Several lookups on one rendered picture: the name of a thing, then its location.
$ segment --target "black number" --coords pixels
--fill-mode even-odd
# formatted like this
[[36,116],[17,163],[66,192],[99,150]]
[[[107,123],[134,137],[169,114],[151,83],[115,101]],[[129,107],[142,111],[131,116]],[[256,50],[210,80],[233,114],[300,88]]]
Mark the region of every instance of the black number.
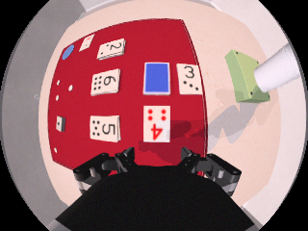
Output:
[[119,43],[119,47],[116,47],[116,46],[114,46],[114,45],[111,45],[110,50],[112,50],[112,49],[113,49],[113,47],[114,47],[114,48],[116,48],[116,49],[118,49],[118,48],[120,48],[120,47],[121,47],[121,45],[122,45],[122,43]]
[[105,135],[110,134],[110,127],[114,127],[114,135],[116,134],[116,129],[115,129],[116,126],[115,126],[114,124],[109,124],[108,132],[105,132],[105,125],[106,125],[106,124],[103,125],[103,133],[104,133]]
[[188,77],[188,78],[190,78],[190,79],[192,79],[192,78],[194,77],[193,68],[192,68],[191,66],[189,66],[189,65],[185,66],[184,68],[186,69],[187,67],[191,69],[191,71],[189,71],[189,73],[191,73],[192,76],[187,76],[187,75],[185,75],[185,76]]
[[113,76],[107,76],[107,77],[104,79],[104,85],[105,85],[105,86],[110,85],[110,83],[112,82],[112,79],[116,82],[116,78],[115,78],[115,77],[113,77]]

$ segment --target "green base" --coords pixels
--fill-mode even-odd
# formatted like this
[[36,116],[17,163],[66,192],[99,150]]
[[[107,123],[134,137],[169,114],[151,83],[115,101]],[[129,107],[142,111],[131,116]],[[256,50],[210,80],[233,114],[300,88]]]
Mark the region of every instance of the green base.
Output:
[[269,93],[260,90],[254,77],[254,69],[259,66],[258,61],[235,50],[231,50],[224,58],[230,70],[237,102],[270,101]]

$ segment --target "beige floor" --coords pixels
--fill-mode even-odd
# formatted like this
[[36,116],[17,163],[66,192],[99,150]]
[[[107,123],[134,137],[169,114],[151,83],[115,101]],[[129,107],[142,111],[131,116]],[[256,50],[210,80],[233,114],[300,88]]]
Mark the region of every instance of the beige floor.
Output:
[[70,205],[79,196],[71,170],[52,161],[47,130],[48,96],[63,49],[102,28],[146,18],[183,19],[192,37],[205,86],[209,121],[209,152],[242,171],[232,196],[242,206],[269,181],[280,139],[280,103],[276,90],[271,101],[239,104],[224,56],[235,49],[261,64],[266,56],[249,29],[237,19],[194,2],[135,0],[100,10],[72,24],[59,41],[47,67],[39,101],[39,140],[43,160],[59,198]]

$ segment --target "blue circle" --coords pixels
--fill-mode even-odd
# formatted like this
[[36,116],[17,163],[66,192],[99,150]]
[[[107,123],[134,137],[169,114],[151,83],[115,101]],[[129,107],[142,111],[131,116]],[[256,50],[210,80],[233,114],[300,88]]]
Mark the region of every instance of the blue circle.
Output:
[[64,51],[64,54],[62,56],[63,60],[66,60],[68,56],[70,56],[70,54],[73,52],[74,50],[74,45],[70,45],[67,47],[67,49]]

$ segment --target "blue chip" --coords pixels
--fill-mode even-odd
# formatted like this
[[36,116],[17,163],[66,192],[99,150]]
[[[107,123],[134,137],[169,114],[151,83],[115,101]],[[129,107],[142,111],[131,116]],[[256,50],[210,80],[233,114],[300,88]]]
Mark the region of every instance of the blue chip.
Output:
[[146,63],[143,94],[170,94],[168,63]]
[[68,56],[70,56],[70,54],[73,52],[74,50],[74,45],[70,45],[67,47],[67,49],[64,51],[64,54],[62,56],[63,60],[66,60]]

